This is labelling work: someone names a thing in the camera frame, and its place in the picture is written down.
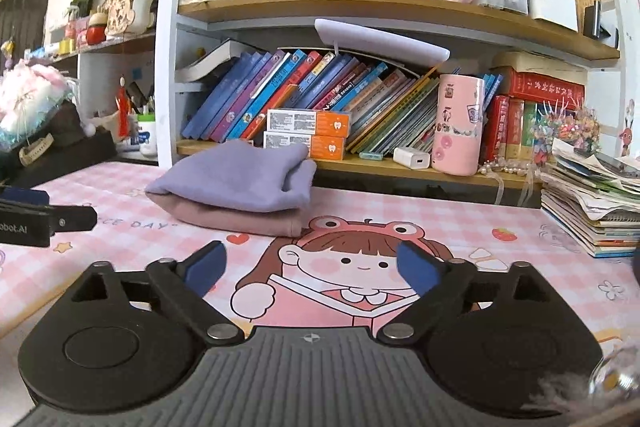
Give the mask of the purple and pink sweater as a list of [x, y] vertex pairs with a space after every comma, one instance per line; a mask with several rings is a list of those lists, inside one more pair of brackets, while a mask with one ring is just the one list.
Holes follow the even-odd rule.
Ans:
[[316, 169], [304, 144], [264, 150], [231, 141], [178, 161], [145, 194], [189, 225], [296, 239]]

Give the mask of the black side box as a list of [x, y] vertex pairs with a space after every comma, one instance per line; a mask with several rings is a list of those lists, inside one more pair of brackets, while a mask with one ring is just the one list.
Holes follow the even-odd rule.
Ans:
[[17, 153], [2, 153], [1, 183], [35, 187], [115, 157], [116, 148], [111, 133], [98, 130], [91, 138], [82, 139], [73, 145], [50, 147], [27, 167], [20, 163]]

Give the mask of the pink plush bundle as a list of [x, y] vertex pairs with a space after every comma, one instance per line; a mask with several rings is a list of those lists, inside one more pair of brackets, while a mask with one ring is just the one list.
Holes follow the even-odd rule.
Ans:
[[55, 67], [19, 61], [1, 77], [1, 150], [9, 152], [37, 133], [72, 95]]

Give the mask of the white pen holder jar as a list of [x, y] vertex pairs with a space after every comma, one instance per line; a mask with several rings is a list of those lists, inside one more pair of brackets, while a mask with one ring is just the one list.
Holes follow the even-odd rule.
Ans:
[[139, 114], [137, 119], [140, 153], [146, 158], [157, 158], [157, 133], [155, 115]]

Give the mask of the red tassel ornament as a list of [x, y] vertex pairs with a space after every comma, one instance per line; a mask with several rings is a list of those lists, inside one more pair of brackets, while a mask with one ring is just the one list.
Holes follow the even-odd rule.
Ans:
[[119, 140], [126, 139], [129, 135], [129, 112], [130, 103], [126, 91], [126, 80], [124, 77], [119, 78], [119, 88], [116, 94], [117, 105], [117, 138]]

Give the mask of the pink checkered table mat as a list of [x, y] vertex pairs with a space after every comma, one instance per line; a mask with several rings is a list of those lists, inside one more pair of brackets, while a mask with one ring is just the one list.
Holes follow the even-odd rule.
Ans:
[[49, 182], [53, 204], [89, 205], [98, 222], [89, 232], [57, 235], [46, 248], [2, 248], [2, 331], [64, 291], [93, 261], [140, 270], [211, 241], [226, 246], [228, 261], [207, 299], [243, 329], [378, 329], [414, 300], [396, 267], [397, 247], [406, 241], [483, 271], [531, 263], [604, 347], [639, 332], [639, 286], [629, 262], [589, 257], [537, 209], [317, 188], [302, 234], [278, 239], [175, 220], [145, 195], [159, 176], [156, 167], [104, 162]]

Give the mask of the stack of magazines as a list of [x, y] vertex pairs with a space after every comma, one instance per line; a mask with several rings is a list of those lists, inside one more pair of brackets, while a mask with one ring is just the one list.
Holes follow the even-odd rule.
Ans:
[[593, 258], [639, 252], [639, 161], [586, 153], [559, 139], [541, 169], [541, 206]]

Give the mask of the white power adapter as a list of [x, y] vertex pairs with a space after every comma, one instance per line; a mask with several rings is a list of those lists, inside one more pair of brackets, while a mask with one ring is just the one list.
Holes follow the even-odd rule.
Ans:
[[412, 170], [424, 170], [431, 167], [431, 154], [414, 147], [396, 147], [393, 161]]

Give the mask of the pink sticker cup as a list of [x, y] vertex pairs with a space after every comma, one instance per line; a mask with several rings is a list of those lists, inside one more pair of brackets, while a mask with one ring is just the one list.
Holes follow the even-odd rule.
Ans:
[[432, 166], [450, 176], [473, 176], [480, 159], [483, 133], [484, 80], [441, 75]]

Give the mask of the white floral figurine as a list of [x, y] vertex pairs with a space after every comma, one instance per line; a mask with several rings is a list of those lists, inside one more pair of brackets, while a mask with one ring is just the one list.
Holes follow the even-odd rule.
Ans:
[[154, 0], [108, 0], [108, 36], [132, 36], [144, 34], [154, 23]]

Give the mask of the lower orange white box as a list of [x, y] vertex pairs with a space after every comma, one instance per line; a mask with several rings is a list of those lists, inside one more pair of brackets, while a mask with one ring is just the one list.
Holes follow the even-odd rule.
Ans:
[[292, 144], [303, 144], [307, 147], [311, 159], [343, 160], [345, 139], [335, 136], [265, 131], [262, 135], [262, 146], [280, 148]]

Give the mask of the orange white box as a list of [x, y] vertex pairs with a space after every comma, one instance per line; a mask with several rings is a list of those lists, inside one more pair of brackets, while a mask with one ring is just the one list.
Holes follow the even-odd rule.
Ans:
[[311, 159], [343, 160], [345, 139], [335, 136], [265, 131], [262, 135], [262, 146], [280, 148], [292, 144], [303, 144], [307, 147]]
[[327, 112], [326, 110], [269, 109], [267, 130], [347, 138], [350, 132], [350, 117], [345, 113]]

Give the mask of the upper orange white box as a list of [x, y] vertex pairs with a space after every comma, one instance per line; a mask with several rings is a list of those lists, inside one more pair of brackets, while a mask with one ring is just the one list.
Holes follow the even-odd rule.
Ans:
[[327, 112], [326, 110], [269, 109], [267, 130], [347, 138], [350, 132], [350, 117], [345, 113]]

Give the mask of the white wooden bookshelf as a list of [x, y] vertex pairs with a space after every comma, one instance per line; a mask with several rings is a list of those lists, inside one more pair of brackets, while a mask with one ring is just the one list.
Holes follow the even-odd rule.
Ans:
[[[178, 8], [178, 0], [160, 0], [155, 29], [154, 80], [157, 159], [134, 156], [126, 161], [147, 162], [170, 168], [176, 161], [213, 144], [180, 138], [188, 113], [204, 101], [204, 83], [186, 87], [175, 80], [175, 71], [195, 58], [199, 46], [209, 50], [225, 38], [240, 40], [273, 51], [280, 46], [321, 46], [314, 30], [316, 18], [387, 30], [397, 35], [438, 44], [450, 49], [446, 67], [472, 66], [489, 61], [498, 51], [518, 50], [557, 58], [594, 72], [621, 65], [620, 50], [564, 27], [532, 20], [525, 15], [444, 0], [229, 0]], [[78, 60], [80, 101], [89, 116], [103, 112], [107, 95], [115, 93], [115, 79], [108, 80], [106, 66], [116, 67], [116, 54], [89, 50]], [[470, 195], [463, 185], [483, 185], [495, 191], [498, 182], [477, 176], [447, 176], [437, 171], [414, 171], [390, 159], [364, 160], [345, 155], [343, 161], [319, 161], [314, 185], [374, 193], [398, 193], [409, 188], [442, 185]]]

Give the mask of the white flat board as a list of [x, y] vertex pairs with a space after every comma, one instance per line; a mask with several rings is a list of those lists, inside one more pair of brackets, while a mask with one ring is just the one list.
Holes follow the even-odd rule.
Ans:
[[441, 46], [337, 20], [316, 18], [314, 29], [320, 40], [332, 48], [379, 55], [414, 66], [434, 67], [450, 57], [450, 51]]

